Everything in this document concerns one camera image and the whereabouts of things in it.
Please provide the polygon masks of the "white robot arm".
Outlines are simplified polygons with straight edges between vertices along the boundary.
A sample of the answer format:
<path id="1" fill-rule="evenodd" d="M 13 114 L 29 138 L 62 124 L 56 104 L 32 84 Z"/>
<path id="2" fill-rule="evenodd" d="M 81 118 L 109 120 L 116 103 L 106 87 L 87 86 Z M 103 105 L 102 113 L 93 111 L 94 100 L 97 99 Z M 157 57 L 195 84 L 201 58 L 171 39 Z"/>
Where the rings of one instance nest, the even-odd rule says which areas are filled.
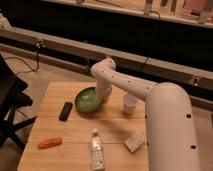
<path id="1" fill-rule="evenodd" d="M 111 58 L 90 72 L 99 99 L 114 85 L 145 102 L 149 171 L 201 171 L 192 105 L 182 87 L 119 73 Z"/>

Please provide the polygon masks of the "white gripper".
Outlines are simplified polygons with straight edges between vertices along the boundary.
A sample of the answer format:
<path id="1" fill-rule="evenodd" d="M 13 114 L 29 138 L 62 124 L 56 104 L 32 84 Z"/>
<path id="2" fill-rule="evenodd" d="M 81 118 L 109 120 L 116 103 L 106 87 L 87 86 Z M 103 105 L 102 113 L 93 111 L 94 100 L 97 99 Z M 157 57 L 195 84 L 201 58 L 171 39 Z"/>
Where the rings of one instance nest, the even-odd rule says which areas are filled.
<path id="1" fill-rule="evenodd" d="M 100 101 L 107 103 L 112 93 L 112 84 L 106 81 L 97 80 L 95 91 L 97 98 Z"/>

